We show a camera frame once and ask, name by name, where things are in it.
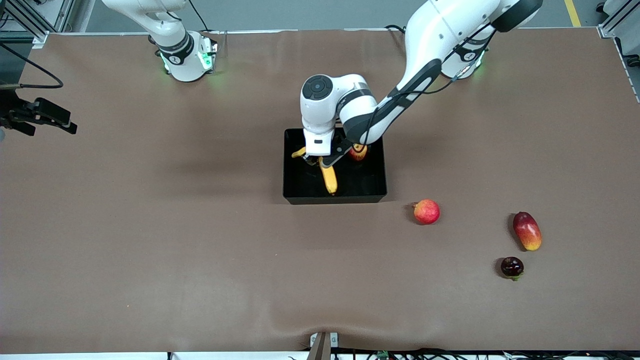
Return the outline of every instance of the cable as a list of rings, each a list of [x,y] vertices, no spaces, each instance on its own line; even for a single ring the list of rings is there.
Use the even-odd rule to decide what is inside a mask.
[[[193,11],[196,13],[196,15],[198,15],[198,17],[200,18],[200,21],[202,21],[202,26],[204,26],[204,30],[202,30],[202,31],[211,31],[209,29],[209,27],[207,26],[207,23],[204,22],[202,16],[200,16],[200,12],[198,12],[198,9],[196,9],[196,6],[193,4],[193,1],[189,0],[189,4],[191,4],[191,7],[193,8]]]
[[[9,19],[9,14],[6,14],[6,17],[5,17],[5,18],[0,19],[0,21],[2,21],[2,20],[3,20],[4,22],[2,23],[2,25],[0,25],[0,29],[2,29],[2,28],[6,25],[6,23],[7,23],[9,20],[13,20],[13,19]]]
[[[456,51],[457,51],[458,49],[460,49],[460,48],[461,48],[461,47],[463,47],[466,43],[468,43],[469,41],[471,41],[471,39],[472,39],[474,36],[476,36],[476,35],[480,34],[480,32],[481,32],[482,30],[486,29],[486,27],[487,27],[487,26],[489,26],[489,25],[490,25],[490,24],[486,24],[486,25],[484,25],[482,28],[479,28],[478,30],[476,30],[476,32],[475,32],[475,33],[473,33],[473,34],[471,34],[471,36],[467,37],[467,38],[465,39],[465,41],[463,41],[462,43],[460,43],[460,44],[456,45],[456,47],[454,47],[454,48],[453,48],[453,50],[452,50],[452,51],[451,51],[451,52],[450,52],[450,53],[449,53],[449,54],[444,58],[443,63],[444,63],[445,61],[447,61],[447,60],[448,60],[448,59],[449,59],[453,54],[455,54],[455,53],[456,53]],[[484,45],[483,45],[483,51],[487,48],[487,46],[489,46],[489,42],[490,42],[490,41],[491,41],[491,39],[493,38],[493,35],[494,35],[494,34],[495,34],[495,30],[493,30],[493,33],[491,33],[491,35],[489,35],[489,37],[488,37],[488,39],[487,39],[486,43],[484,43]],[[400,96],[402,96],[402,95],[410,95],[410,94],[420,94],[420,95],[422,95],[422,94],[426,94],[426,95],[430,95],[430,94],[435,94],[435,93],[441,92],[442,90],[446,89],[447,87],[449,87],[449,85],[453,84],[453,82],[454,82],[454,81],[456,81],[456,80],[457,80],[456,78],[453,78],[453,79],[449,80],[449,82],[448,82],[447,84],[445,84],[443,87],[441,87],[441,88],[439,88],[439,89],[437,89],[437,90],[430,91],[430,92],[428,92],[428,91],[409,91],[409,92],[398,92],[398,93],[394,94],[394,95],[393,95],[393,96],[392,96],[392,97],[391,97],[387,102],[393,101],[393,100],[394,100],[394,98],[396,98],[396,97],[400,97]],[[364,137],[364,144],[366,144],[366,143],[367,143],[367,141],[368,141],[368,139],[369,139],[369,130],[371,130],[371,126],[372,126],[372,123],[373,123],[373,119],[376,117],[376,114],[378,113],[378,111],[379,111],[379,110],[380,110],[380,107],[376,107],[376,108],[375,108],[375,110],[373,110],[373,112],[371,113],[371,117],[369,117],[369,121],[367,122],[367,134],[366,134],[366,135],[365,135],[365,137]],[[365,149],[365,148],[364,148],[364,147],[362,147],[362,149],[360,149],[360,151],[359,151],[359,152],[358,152],[358,151],[356,151],[355,149],[354,149],[354,151],[355,151],[357,154],[360,154],[361,152],[363,152],[363,151],[364,151],[364,149]]]
[[[404,32],[406,31],[406,26],[405,26],[405,27],[403,27],[403,28],[401,28],[401,27],[399,27],[398,25],[393,25],[393,24],[391,24],[391,25],[387,25],[387,26],[385,26],[385,29],[389,29],[389,30],[391,30],[391,29],[396,29],[396,30],[398,30],[398,31],[400,31],[401,33],[403,33],[403,34],[404,34]]]
[[[23,61],[26,61],[28,63],[30,63],[32,66],[36,67],[38,70],[44,72],[45,74],[49,75],[53,80],[55,80],[58,84],[57,85],[32,85],[32,84],[19,84],[19,86],[21,88],[34,88],[34,89],[58,89],[61,88],[62,86],[64,86],[64,84],[62,83],[62,80],[60,80],[60,78],[58,78],[57,76],[55,76],[54,74],[51,74],[47,69],[41,67],[40,65],[36,64],[35,62],[25,58],[24,56],[20,55],[18,52],[16,52],[15,50],[13,50],[12,48],[8,47],[7,45],[4,45],[3,43],[0,42],[0,46],[4,47],[5,50],[7,50],[8,52],[16,55],[17,57],[19,57],[20,59],[22,59]]]
[[[167,14],[167,15],[169,15],[169,17],[171,17],[171,18],[173,18],[173,19],[176,19],[176,20],[178,20],[178,21],[182,21],[182,19],[180,19],[180,18],[179,18],[179,17],[177,17],[177,16],[173,16],[170,12],[166,12],[166,14]]]
[[[556,355],[547,354],[547,353],[542,353],[541,355],[538,355],[538,354],[526,354],[524,352],[514,351],[511,353],[511,355],[516,356],[516,357],[513,357],[513,360],[565,360],[567,357],[574,356],[579,353],[580,353],[579,351],[574,351],[566,355],[556,356]],[[606,354],[605,354],[605,357],[607,357],[609,360],[613,360],[611,359],[611,357],[607,356]]]
[[[594,355],[600,355],[602,357],[606,357],[609,360],[614,360],[613,356],[610,356],[609,354],[602,352],[602,351],[589,351],[590,354],[594,354]]]
[[[430,357],[429,360],[434,360],[437,357],[439,357],[440,359],[443,359],[443,360],[450,360],[447,356],[451,356],[456,360],[467,360],[463,356],[460,356],[458,354],[455,354],[455,353],[447,351],[447,350],[443,350],[441,348],[422,348],[422,349],[418,350],[418,352],[422,352],[422,356],[427,355],[427,354],[434,355],[433,357]]]

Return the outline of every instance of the banana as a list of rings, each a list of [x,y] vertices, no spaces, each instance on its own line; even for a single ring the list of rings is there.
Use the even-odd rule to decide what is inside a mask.
[[[324,168],[321,164],[322,156],[318,159],[318,166],[320,167],[320,171],[322,172],[324,186],[326,187],[326,191],[328,191],[331,195],[335,195],[335,193],[338,191],[338,180],[335,178],[335,171],[333,170],[333,166]]]
[[[291,154],[292,158],[299,158],[300,156],[303,156],[304,154],[307,153],[307,147],[303,146],[302,149],[294,152],[293,154]]]

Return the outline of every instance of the black end effector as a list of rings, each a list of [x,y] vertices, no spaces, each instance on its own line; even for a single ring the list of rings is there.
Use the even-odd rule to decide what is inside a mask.
[[[543,0],[519,0],[498,16],[491,25],[501,33],[513,30],[530,15],[542,7]]]
[[[70,121],[71,113],[41,97],[27,102],[18,97],[13,90],[2,90],[0,94],[0,126],[14,129],[29,136],[36,132],[36,125],[58,127],[75,134],[77,125]]]
[[[335,132],[333,135],[333,141],[331,145],[331,155],[323,156],[322,167],[330,167],[335,164],[338,160],[340,160],[349,149],[353,146],[353,142],[347,139],[342,134]]]

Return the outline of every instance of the metal frame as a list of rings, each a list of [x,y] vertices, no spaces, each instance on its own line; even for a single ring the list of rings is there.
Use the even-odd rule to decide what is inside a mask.
[[[60,33],[68,24],[71,9],[76,0],[62,0],[62,6],[51,24],[38,10],[25,0],[6,0],[5,12],[13,17],[25,31],[5,32],[0,37],[5,40],[33,39],[36,47],[44,44],[49,33]]]
[[[598,25],[598,32],[603,38],[612,38],[615,36],[616,27],[620,25],[636,8],[640,6],[640,0],[627,0],[621,7],[611,14],[603,22]]]

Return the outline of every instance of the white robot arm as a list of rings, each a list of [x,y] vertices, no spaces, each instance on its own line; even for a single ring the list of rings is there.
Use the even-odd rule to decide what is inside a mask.
[[[216,44],[196,31],[186,31],[173,13],[187,0],[102,0],[110,9],[149,32],[167,71],[179,81],[195,81],[213,70]]]
[[[428,0],[406,26],[404,76],[380,103],[357,74],[307,79],[300,92],[307,155],[323,156],[321,165],[329,167],[354,143],[375,142],[434,82],[443,62],[461,49],[458,44],[488,41],[494,28],[500,32],[517,28],[533,18],[541,5],[542,0]],[[458,71],[467,65],[458,61]],[[346,134],[339,143],[333,141],[337,119]]]

